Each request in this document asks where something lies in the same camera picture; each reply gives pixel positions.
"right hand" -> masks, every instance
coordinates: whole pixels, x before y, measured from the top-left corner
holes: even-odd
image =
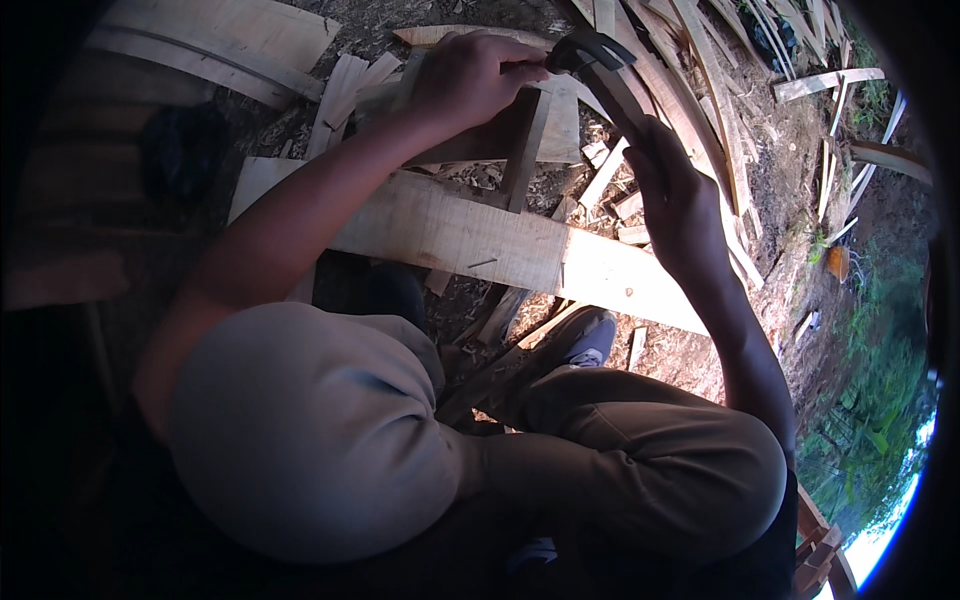
[[[542,50],[509,37],[451,32],[424,59],[414,106],[455,135],[493,119],[524,84],[549,79],[544,59]]]
[[[646,147],[632,146],[623,155],[640,186],[657,259],[688,295],[722,289],[736,275],[716,182],[693,167],[680,138],[658,119],[648,117],[638,126]]]

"sneaker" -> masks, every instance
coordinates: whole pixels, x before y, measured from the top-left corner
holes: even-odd
[[[610,356],[616,337],[616,318],[609,310],[598,311],[597,317],[577,336],[561,365],[573,367],[603,367]]]

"person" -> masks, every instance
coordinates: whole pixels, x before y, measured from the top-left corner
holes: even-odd
[[[362,314],[283,301],[394,169],[547,79],[544,58],[446,36],[410,107],[301,167],[206,250],[118,428],[131,595],[790,594],[790,396],[728,261],[716,184],[655,119],[625,157],[657,257],[716,345],[726,406],[603,369],[615,320],[589,308],[517,400],[525,433],[464,435],[434,419],[443,370],[401,267],[370,271]]]

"pants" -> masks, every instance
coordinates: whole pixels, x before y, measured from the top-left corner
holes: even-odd
[[[532,389],[534,433],[474,438],[434,420],[443,384],[433,344],[400,317],[257,306],[188,356],[171,452],[222,531],[305,564],[400,546],[484,490],[697,562],[746,547],[780,507],[782,451],[747,414],[630,373],[560,370]]]

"ground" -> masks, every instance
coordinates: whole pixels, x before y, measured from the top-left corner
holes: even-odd
[[[405,59],[408,49],[391,33],[396,28],[467,23],[555,35],[565,27],[548,0],[295,0],[292,4],[332,17],[343,25],[313,70],[313,75],[321,79],[329,75],[337,56],[342,53],[373,61],[383,52],[391,51]],[[721,32],[729,32],[716,14],[709,16]],[[747,165],[756,207],[756,213],[747,218],[758,226],[756,230],[760,235],[756,235],[755,228],[750,225],[746,230],[750,236],[748,252],[766,283],[762,289],[751,287],[749,297],[780,358],[803,433],[806,421],[824,410],[817,399],[830,390],[842,388],[851,369],[841,359],[841,352],[836,350],[836,327],[828,325],[849,318],[854,305],[852,281],[848,279],[841,283],[827,272],[825,261],[811,258],[811,253],[817,251],[814,241],[818,230],[816,198],[821,140],[827,133],[832,102],[829,92],[821,92],[787,104],[775,104],[770,93],[773,79],[750,63],[732,36],[728,37],[728,44],[741,58],[741,68],[732,69],[723,59],[721,63],[743,90],[742,94],[736,95],[734,103],[744,120],[744,132],[756,144],[758,157],[758,161]],[[684,64],[689,64],[689,57],[684,58]],[[798,72],[815,72],[807,61],[807,54],[800,53]],[[698,95],[707,92],[699,73],[692,71],[688,77]],[[135,356],[172,298],[178,282],[226,221],[243,157],[278,156],[288,139],[293,140],[289,157],[302,157],[316,111],[315,104],[298,99],[280,113],[224,88],[218,90],[216,102],[228,119],[233,142],[213,191],[197,214],[182,224],[182,236],[158,237],[136,244],[132,250],[136,256],[133,270],[138,275],[133,290],[125,297],[103,303],[108,353],[118,389],[125,389],[129,383]],[[882,123],[865,129],[862,124],[854,123],[850,114],[845,114],[839,140],[852,137],[853,132],[861,137],[878,138],[878,132],[882,132],[886,122],[885,116],[880,118]],[[609,124],[583,106],[581,130],[582,145],[598,139],[608,140],[612,145],[619,136]],[[909,131],[907,114],[896,139],[908,148],[914,143]],[[489,166],[492,165],[480,165],[471,171],[446,169],[440,177],[496,186],[496,177],[490,172],[495,173],[498,167],[485,168]],[[849,197],[847,188],[855,169],[861,166],[854,167],[845,160],[841,168],[839,189],[831,195],[823,223],[826,233],[843,226]],[[562,199],[579,197],[591,179],[591,173],[591,167],[586,164],[572,167],[539,165],[528,197],[528,208],[541,214],[552,213]],[[622,189],[608,187],[603,204],[619,200],[628,191],[636,189],[628,167],[621,168],[615,178],[622,182]],[[865,251],[865,240],[873,239],[886,252],[900,252],[922,263],[929,219],[917,213],[918,210],[924,212],[922,207],[927,191],[916,181],[878,170],[857,209],[858,227],[843,239],[861,253]],[[909,197],[910,202],[902,202],[904,197]],[[578,207],[568,222],[608,237],[614,237],[618,225],[603,206],[592,214],[586,214],[582,207]],[[640,222],[641,215],[637,215],[628,219],[625,225]],[[356,260],[333,252],[324,255],[317,273],[319,306],[337,307],[338,300],[329,297],[331,288],[337,286],[330,282],[349,278],[352,267],[358,264]],[[415,271],[422,281],[426,271]],[[441,298],[425,293],[428,333],[438,346],[449,346],[463,333],[481,311],[485,294],[490,289],[488,282],[455,276]],[[551,313],[555,302],[556,299],[544,294],[535,294],[526,301],[509,332],[508,344],[538,326]],[[799,324],[813,310],[821,313],[823,325],[818,330],[806,332],[802,340],[794,344]],[[619,315],[618,323],[609,367],[626,369],[633,331],[635,327],[645,325],[648,327],[646,344],[636,372],[712,401],[723,401],[722,373],[709,338],[628,315]],[[476,342],[466,343],[451,363],[455,365],[455,381],[462,381],[477,372],[507,347],[487,348]]]

